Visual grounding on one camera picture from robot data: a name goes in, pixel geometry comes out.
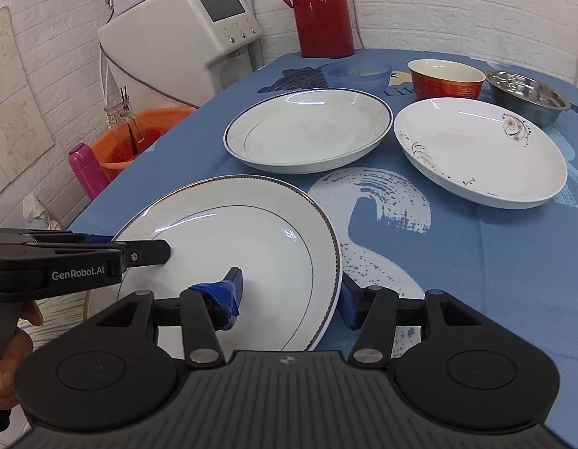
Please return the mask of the person's left hand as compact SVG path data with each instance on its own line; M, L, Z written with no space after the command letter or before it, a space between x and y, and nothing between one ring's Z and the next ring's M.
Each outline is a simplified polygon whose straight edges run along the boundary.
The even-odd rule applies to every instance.
M32 351L31 337L17 327L0 361L0 410L12 409L19 403L15 393L15 374L22 361Z

